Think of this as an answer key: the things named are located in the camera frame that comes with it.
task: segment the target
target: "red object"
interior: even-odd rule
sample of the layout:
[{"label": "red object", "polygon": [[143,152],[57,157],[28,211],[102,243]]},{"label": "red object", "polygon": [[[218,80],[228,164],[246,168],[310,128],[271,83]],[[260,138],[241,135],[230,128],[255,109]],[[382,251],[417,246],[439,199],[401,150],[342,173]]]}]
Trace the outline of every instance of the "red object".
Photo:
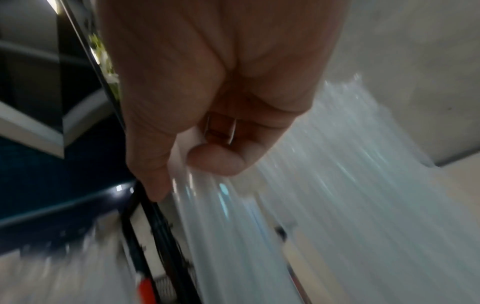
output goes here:
[{"label": "red object", "polygon": [[142,304],[157,304],[152,282],[150,279],[143,279],[137,287]]}]

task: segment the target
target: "black metal frame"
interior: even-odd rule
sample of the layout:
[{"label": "black metal frame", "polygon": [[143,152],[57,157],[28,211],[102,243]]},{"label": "black metal frame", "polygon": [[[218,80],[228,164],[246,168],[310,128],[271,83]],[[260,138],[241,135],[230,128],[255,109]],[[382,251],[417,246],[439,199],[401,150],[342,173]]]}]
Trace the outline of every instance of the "black metal frame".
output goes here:
[{"label": "black metal frame", "polygon": [[[84,36],[77,20],[75,19],[75,16],[68,4],[68,0],[59,0],[59,2],[61,3],[68,19],[70,20],[70,23],[76,32],[78,40],[80,41],[80,44],[83,47],[91,66],[93,67],[98,80],[100,81],[108,99],[110,100],[110,103],[113,106],[120,125],[125,130],[125,122],[122,117],[120,105],[115,99],[108,82],[103,76],[100,66],[97,64],[90,51],[90,43]],[[136,182],[134,193],[130,199],[130,202],[121,215],[123,234],[126,238],[130,255],[132,256],[132,260],[137,271],[141,272],[144,276],[149,278],[152,283],[154,283],[154,278],[152,277],[147,260],[145,259],[143,249],[141,248],[135,236],[132,224],[130,223],[130,217],[138,207],[143,208],[145,212],[148,223],[151,227],[151,233],[155,241],[158,255],[160,256],[165,273],[170,278],[171,283],[176,291],[178,302],[181,304],[200,304],[201,300],[199,294],[189,274],[189,265],[185,261],[178,243],[170,230],[170,225],[160,211],[158,205],[152,203],[148,199],[145,189],[139,181]],[[154,292],[155,299],[157,303],[160,304],[161,299],[156,288],[154,288]]]}]

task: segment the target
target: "transparent plastic sheet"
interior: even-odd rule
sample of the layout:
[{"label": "transparent plastic sheet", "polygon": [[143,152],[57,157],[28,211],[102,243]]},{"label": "transparent plastic sheet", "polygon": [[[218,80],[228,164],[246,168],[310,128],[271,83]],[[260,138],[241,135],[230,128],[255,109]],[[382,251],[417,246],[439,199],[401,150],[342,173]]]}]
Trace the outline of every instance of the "transparent plastic sheet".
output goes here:
[{"label": "transparent plastic sheet", "polygon": [[119,232],[95,230],[54,252],[0,259],[1,304],[140,303]]},{"label": "transparent plastic sheet", "polygon": [[326,84],[241,195],[185,166],[200,137],[178,137],[170,171],[205,304],[299,302],[259,205],[331,303],[480,302],[477,223],[358,79]]}]

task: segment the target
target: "black object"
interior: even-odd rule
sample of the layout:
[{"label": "black object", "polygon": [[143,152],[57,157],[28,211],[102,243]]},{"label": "black object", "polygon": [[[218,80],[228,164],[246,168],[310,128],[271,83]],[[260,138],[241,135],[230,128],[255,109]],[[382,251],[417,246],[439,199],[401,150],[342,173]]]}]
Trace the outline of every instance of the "black object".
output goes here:
[{"label": "black object", "polygon": [[[106,92],[108,99],[113,105],[113,109],[123,129],[125,129],[125,123],[120,110],[120,104],[115,99],[115,96],[104,78],[100,66],[95,61],[95,58],[91,54],[90,44],[87,38],[84,36],[73,12],[71,11],[68,0],[60,0],[64,12],[68,16],[73,29],[85,51],[88,60],[90,61],[93,70],[96,73],[103,89]],[[148,223],[151,226],[151,232],[155,240],[155,246],[162,261],[163,267],[167,276],[170,278],[171,283],[175,289],[177,300],[181,304],[200,304],[201,300],[192,278],[189,274],[189,265],[186,263],[179,246],[170,231],[170,226],[165,219],[164,215],[160,211],[159,207],[149,201],[145,189],[142,184],[137,181],[134,187],[134,193],[129,203],[129,206],[125,209],[121,217],[122,229],[124,236],[129,246],[130,254],[136,260],[137,270],[141,271],[145,276],[152,279],[152,274],[146,264],[145,255],[140,248],[139,242],[133,232],[132,224],[130,223],[130,217],[136,208],[141,206],[148,219]],[[155,289],[155,299],[160,304],[161,300],[158,291]]]}]

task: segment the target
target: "human hand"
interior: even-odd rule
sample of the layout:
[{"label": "human hand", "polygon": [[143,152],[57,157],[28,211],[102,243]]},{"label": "human hand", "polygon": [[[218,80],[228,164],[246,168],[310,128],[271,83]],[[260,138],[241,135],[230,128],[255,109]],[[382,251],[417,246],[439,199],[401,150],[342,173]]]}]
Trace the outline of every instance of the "human hand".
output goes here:
[{"label": "human hand", "polygon": [[[126,161],[152,201],[170,190],[176,134],[209,117],[187,163],[220,175],[253,165],[307,111],[345,0],[97,0],[121,84]],[[234,138],[229,133],[235,121]]]}]

